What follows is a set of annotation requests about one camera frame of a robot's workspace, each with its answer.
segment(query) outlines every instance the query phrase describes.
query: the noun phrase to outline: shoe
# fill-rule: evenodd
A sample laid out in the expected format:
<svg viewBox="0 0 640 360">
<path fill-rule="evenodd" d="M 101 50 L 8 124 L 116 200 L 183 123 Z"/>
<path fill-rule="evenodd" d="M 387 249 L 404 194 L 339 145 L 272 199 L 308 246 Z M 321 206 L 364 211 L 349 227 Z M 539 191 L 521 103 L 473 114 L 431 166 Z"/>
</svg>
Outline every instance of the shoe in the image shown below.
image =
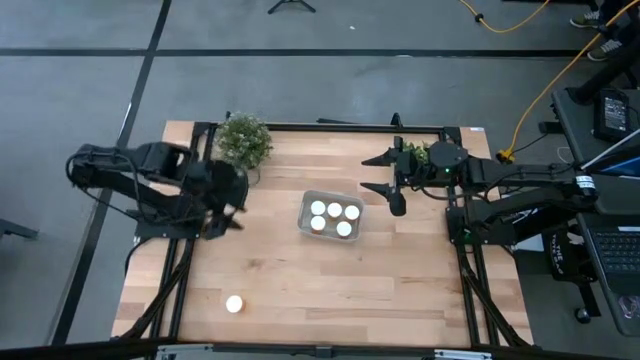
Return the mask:
<svg viewBox="0 0 640 360">
<path fill-rule="evenodd" d="M 598 26 L 600 25 L 600 22 L 598 21 L 599 19 L 600 19 L 600 11 L 592 11 L 584 15 L 580 15 L 578 17 L 572 18 L 571 20 L 569 20 L 569 22 L 571 23 L 571 25 L 580 29 L 584 29 L 584 28 L 597 29 Z"/>
<path fill-rule="evenodd" d="M 620 50 L 622 50 L 622 43 L 620 41 L 609 40 L 599 48 L 589 51 L 587 57 L 591 61 L 606 61 L 615 56 Z"/>
</svg>

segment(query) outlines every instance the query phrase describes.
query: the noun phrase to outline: gray floor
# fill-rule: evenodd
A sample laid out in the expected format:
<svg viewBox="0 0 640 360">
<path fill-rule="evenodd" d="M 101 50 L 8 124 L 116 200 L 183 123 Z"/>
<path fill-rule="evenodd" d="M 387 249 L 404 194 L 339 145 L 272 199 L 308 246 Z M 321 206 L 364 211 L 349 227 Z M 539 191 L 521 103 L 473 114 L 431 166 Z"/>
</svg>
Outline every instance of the gray floor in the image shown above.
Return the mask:
<svg viewBox="0 0 640 360">
<path fill-rule="evenodd" d="M 592 35 L 566 21 L 587 10 L 584 6 L 550 5 L 529 26 L 495 35 L 475 24 L 466 8 L 453 0 L 309 0 L 318 8 L 315 15 L 285 5 L 267 16 L 272 2 L 174 1 L 160 47 L 579 49 Z M 160 3 L 4 0 L 0 47 L 146 48 Z M 500 0 L 472 4 L 500 28 L 537 6 Z M 83 143 L 114 144 L 141 63 L 137 57 L 0 57 L 0 217 L 40 230 L 37 241 L 4 237 L 0 242 L 0 348 L 47 341 L 92 207 L 89 199 L 71 189 L 64 161 Z M 482 126 L 496 151 L 508 145 L 522 112 L 566 63 L 567 59 L 156 58 L 130 144 L 158 140 L 168 119 L 221 120 L 227 110 L 253 112 L 268 121 L 313 122 L 325 117 L 361 123 L 387 123 L 399 112 L 407 124 Z M 581 61 L 556 88 L 579 84 L 598 68 Z M 534 109 L 520 144 L 538 136 L 538 121 L 553 119 L 548 104 L 545 97 Z M 549 136 L 518 160 L 559 161 L 556 149 L 562 146 L 566 142 L 561 136 Z M 122 198 L 114 202 L 131 206 Z M 70 341 L 109 337 L 133 227 L 121 215 L 108 213 Z M 571 313 L 579 306 L 577 289 L 553 282 L 540 271 L 541 263 L 536 256 L 526 256 L 519 264 L 538 345 L 640 358 L 639 342 L 617 333 L 604 302 L 603 318 L 588 326 L 577 324 Z"/>
</svg>

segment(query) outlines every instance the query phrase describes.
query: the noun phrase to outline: tripod stand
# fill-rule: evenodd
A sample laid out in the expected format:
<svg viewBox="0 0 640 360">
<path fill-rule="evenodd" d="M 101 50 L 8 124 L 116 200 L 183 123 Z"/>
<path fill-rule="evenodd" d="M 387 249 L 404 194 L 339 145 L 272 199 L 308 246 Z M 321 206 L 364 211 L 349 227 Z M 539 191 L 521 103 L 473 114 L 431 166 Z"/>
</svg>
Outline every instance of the tripod stand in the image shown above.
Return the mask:
<svg viewBox="0 0 640 360">
<path fill-rule="evenodd" d="M 304 1 L 304 0 L 280 0 L 280 1 L 278 1 L 277 4 L 273 5 L 273 7 L 271 9 L 269 9 L 269 11 L 267 11 L 267 14 L 271 15 L 271 14 L 273 14 L 274 11 L 276 11 L 276 9 L 280 5 L 282 5 L 284 3 L 291 3 L 291 2 L 298 2 L 298 3 L 302 4 L 302 6 L 306 7 L 307 10 L 311 11 L 312 13 L 316 12 L 316 9 L 314 9 L 313 6 L 307 4 L 307 2 Z"/>
</svg>

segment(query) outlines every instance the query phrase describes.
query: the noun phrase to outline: desk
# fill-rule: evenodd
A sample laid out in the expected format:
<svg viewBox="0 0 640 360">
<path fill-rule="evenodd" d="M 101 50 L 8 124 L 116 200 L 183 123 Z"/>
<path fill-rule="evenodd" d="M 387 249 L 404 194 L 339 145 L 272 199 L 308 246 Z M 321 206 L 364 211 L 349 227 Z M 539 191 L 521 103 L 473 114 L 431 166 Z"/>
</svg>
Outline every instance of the desk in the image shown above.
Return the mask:
<svg viewBox="0 0 640 360">
<path fill-rule="evenodd" d="M 640 91 L 624 90 L 629 97 L 629 103 L 634 108 L 640 106 Z M 566 90 L 556 91 L 552 95 L 556 107 L 558 120 L 567 136 L 569 147 L 578 162 L 593 159 L 609 148 L 612 144 L 593 137 L 593 105 L 578 105 L 569 97 Z M 596 210 L 600 214 L 635 215 L 638 213 L 640 201 L 640 183 L 638 181 L 620 179 L 611 176 L 593 176 L 600 197 L 596 203 Z M 579 222 L 584 222 L 584 216 L 578 216 Z M 587 241 L 587 249 L 595 258 L 595 249 Z M 604 277 L 602 267 L 595 263 L 594 267 L 600 278 Z M 606 284 L 601 284 L 607 304 L 613 315 L 618 330 L 625 335 L 640 334 L 640 322 L 626 320 L 620 306 L 619 295 L 609 290 Z"/>
<path fill-rule="evenodd" d="M 193 126 L 169 121 L 163 140 L 189 146 Z M 489 157 L 482 129 L 462 128 L 461 133 L 473 155 Z M 460 273 L 445 222 L 447 203 L 408 191 L 407 215 L 396 218 L 381 196 L 358 185 L 388 182 L 388 168 L 360 162 L 391 146 L 393 134 L 271 135 L 271 159 L 249 191 L 247 213 L 236 217 L 245 230 L 196 242 L 179 340 L 468 347 Z M 418 143 L 437 140 L 435 135 L 402 136 Z M 355 244 L 322 242 L 298 232 L 300 202 L 309 189 L 364 200 L 363 231 Z M 113 335 L 128 330 L 156 295 L 166 251 L 167 240 L 154 239 L 133 255 Z M 484 255 L 494 302 L 519 335 L 532 342 L 513 259 L 497 246 L 485 246 Z M 246 301 L 240 314 L 225 310 L 232 294 Z M 161 335 L 167 334 L 172 308 L 169 299 Z M 475 308 L 484 326 L 477 301 Z"/>
<path fill-rule="evenodd" d="M 640 91 L 624 90 L 629 103 L 640 108 Z M 558 120 L 569 142 L 573 157 L 578 162 L 589 161 L 613 145 L 593 137 L 593 105 L 576 104 L 566 90 L 555 91 L 551 98 Z M 600 198 L 596 209 L 607 215 L 634 215 L 640 203 L 640 183 L 611 176 L 594 175 Z"/>
</svg>

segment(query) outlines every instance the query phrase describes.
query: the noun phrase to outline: wooden tabletop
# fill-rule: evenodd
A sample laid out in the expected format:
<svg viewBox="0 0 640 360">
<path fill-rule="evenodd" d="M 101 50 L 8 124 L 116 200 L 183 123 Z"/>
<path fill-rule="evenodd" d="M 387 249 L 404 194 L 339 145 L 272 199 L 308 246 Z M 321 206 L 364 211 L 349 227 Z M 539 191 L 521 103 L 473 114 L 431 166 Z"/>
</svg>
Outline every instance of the wooden tabletop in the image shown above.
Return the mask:
<svg viewBox="0 0 640 360">
<path fill-rule="evenodd" d="M 163 141 L 188 146 L 193 124 L 167 122 Z M 489 157 L 481 128 L 461 132 L 471 154 Z M 393 217 L 384 198 L 358 185 L 389 181 L 389 168 L 364 167 L 360 162 L 384 152 L 393 135 L 289 131 L 271 135 L 271 159 L 249 192 L 247 213 L 236 217 L 245 230 L 196 242 L 179 339 L 469 346 L 460 273 L 445 224 L 447 203 L 406 190 L 407 215 Z M 417 143 L 437 140 L 435 135 L 403 136 Z M 365 202 L 362 233 L 355 244 L 323 242 L 298 231 L 302 195 L 311 189 Z M 444 194 L 443 189 L 431 191 Z M 113 335 L 128 330 L 156 295 L 166 250 L 166 239 L 154 239 L 132 257 Z M 493 300 L 519 335 L 531 341 L 513 259 L 497 246 L 483 250 Z M 245 300 L 241 313 L 226 311 L 230 295 Z M 168 332 L 172 302 L 170 298 L 165 308 L 161 334 Z M 476 299 L 481 337 L 486 341 L 481 309 Z"/>
</svg>

